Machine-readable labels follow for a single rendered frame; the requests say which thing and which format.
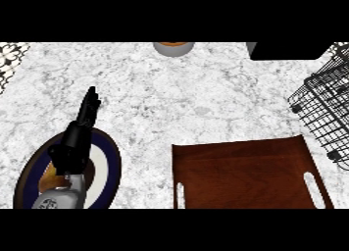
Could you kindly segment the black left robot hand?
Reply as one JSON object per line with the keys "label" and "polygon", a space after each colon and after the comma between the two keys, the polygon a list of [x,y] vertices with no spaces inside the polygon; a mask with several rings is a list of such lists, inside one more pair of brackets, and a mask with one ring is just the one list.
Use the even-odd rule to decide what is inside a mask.
{"label": "black left robot hand", "polygon": [[65,129],[59,144],[47,148],[47,154],[59,176],[79,175],[90,159],[91,130],[96,124],[102,101],[96,88],[88,88],[78,111],[76,120]]}

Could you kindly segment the orange squash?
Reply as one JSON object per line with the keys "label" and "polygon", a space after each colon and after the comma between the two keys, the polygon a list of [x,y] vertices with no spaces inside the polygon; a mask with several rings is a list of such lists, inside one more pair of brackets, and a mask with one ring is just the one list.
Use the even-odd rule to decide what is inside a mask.
{"label": "orange squash", "polygon": [[[85,179],[85,188],[90,188],[93,180],[94,180],[94,163],[93,161],[88,161],[87,167],[84,169],[84,179]],[[38,192],[42,193],[50,188],[57,187],[69,187],[71,181],[65,178],[65,176],[59,176],[56,174],[56,168],[53,167],[53,164],[48,164],[44,170],[44,173],[39,177],[38,181]]]}

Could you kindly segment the brown wooden tray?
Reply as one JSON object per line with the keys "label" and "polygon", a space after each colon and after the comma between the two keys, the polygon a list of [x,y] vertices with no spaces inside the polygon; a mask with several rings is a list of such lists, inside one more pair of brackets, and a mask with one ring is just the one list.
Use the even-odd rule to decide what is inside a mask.
{"label": "brown wooden tray", "polygon": [[174,207],[184,209],[313,209],[306,175],[322,206],[334,207],[304,138],[172,147]]}

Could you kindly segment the oval blue and white plate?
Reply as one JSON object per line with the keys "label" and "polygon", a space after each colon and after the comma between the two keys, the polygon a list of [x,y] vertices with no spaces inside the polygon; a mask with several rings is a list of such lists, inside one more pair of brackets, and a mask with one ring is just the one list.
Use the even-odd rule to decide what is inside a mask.
{"label": "oval blue and white plate", "polygon": [[[13,208],[29,209],[39,196],[38,181],[44,174],[50,157],[47,148],[60,143],[63,133],[56,134],[32,154],[17,179]],[[85,209],[106,209],[110,205],[121,178],[121,159],[116,145],[109,135],[93,129],[90,160],[85,167],[87,198]]]}

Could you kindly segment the grey cup with orange contents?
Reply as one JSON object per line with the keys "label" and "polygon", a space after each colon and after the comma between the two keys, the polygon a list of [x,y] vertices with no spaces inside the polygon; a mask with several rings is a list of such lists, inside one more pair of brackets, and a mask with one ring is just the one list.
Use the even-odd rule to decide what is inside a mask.
{"label": "grey cup with orange contents", "polygon": [[180,57],[189,53],[193,48],[193,42],[186,42],[180,45],[165,45],[159,42],[153,43],[153,47],[159,54],[168,57]]}

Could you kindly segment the black appliance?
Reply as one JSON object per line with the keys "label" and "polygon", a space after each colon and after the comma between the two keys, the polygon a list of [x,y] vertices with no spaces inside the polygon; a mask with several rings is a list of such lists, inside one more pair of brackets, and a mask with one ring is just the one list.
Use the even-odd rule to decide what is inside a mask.
{"label": "black appliance", "polygon": [[245,44],[248,56],[254,61],[314,60],[329,46],[325,42],[248,42]]}

